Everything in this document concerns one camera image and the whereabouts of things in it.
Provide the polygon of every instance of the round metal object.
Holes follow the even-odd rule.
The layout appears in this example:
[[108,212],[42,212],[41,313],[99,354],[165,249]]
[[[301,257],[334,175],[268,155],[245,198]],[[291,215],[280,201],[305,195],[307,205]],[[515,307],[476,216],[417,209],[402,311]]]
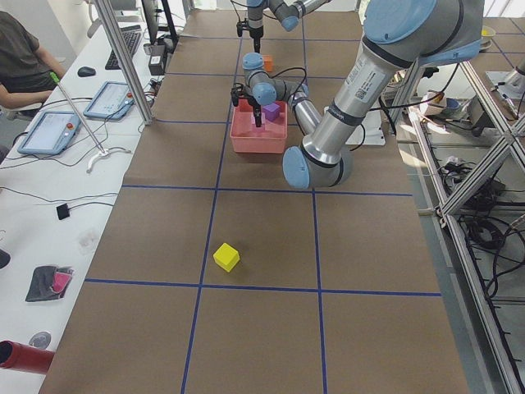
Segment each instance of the round metal object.
[[30,339],[30,346],[37,349],[47,349],[51,343],[51,334],[47,331],[37,332]]

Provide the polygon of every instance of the plastic container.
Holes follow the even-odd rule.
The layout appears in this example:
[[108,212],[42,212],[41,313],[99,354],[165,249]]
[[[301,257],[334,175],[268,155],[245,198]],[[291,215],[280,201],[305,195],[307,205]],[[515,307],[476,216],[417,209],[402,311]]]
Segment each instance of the plastic container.
[[288,132],[288,112],[285,102],[276,101],[281,114],[275,121],[265,121],[264,130],[252,131],[253,110],[245,99],[234,107],[230,138],[237,153],[283,153]]
[[54,352],[12,341],[0,342],[0,368],[46,374]]

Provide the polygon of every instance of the yellow cube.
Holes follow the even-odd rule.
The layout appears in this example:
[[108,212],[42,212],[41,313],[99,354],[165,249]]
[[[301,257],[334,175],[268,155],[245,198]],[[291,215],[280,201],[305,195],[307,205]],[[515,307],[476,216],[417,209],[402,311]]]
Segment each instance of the yellow cube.
[[213,259],[227,273],[239,262],[239,252],[229,246],[227,243],[221,245],[217,252],[213,254]]

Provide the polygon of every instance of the computer mouse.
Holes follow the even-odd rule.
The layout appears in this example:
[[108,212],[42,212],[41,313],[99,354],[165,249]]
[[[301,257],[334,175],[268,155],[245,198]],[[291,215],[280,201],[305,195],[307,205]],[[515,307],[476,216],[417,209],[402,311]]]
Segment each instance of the computer mouse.
[[92,67],[83,66],[76,73],[78,76],[94,76],[97,72]]

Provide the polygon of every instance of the red cylinder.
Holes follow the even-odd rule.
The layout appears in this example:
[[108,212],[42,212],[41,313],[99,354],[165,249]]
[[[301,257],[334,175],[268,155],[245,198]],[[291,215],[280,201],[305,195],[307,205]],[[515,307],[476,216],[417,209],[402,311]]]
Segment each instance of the red cylinder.
[[0,368],[46,374],[55,353],[12,341],[0,342]]

